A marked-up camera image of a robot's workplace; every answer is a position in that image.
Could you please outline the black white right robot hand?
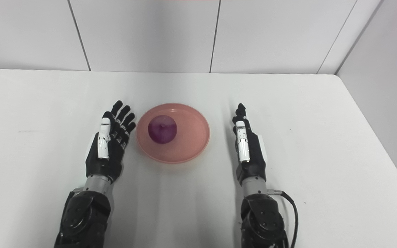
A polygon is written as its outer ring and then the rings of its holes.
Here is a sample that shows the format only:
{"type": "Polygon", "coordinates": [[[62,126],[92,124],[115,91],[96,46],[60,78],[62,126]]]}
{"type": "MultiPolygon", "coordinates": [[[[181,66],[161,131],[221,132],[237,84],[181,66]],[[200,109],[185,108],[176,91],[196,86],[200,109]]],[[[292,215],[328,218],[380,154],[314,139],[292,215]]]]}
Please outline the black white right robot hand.
{"type": "Polygon", "coordinates": [[[238,167],[236,178],[240,185],[250,177],[258,177],[266,180],[266,162],[259,136],[252,132],[247,119],[246,107],[239,103],[233,117],[233,133],[236,135],[236,152],[238,167]]]}

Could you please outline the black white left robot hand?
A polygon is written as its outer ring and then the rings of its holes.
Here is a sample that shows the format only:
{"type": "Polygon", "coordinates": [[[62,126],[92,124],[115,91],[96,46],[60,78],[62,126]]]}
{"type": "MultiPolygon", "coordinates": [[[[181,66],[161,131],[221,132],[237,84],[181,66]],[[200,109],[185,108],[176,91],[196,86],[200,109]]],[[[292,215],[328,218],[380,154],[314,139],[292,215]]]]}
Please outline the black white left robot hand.
{"type": "Polygon", "coordinates": [[[118,100],[101,118],[86,161],[86,176],[105,176],[113,183],[123,170],[124,151],[135,129],[135,114],[129,105],[118,100]]]}

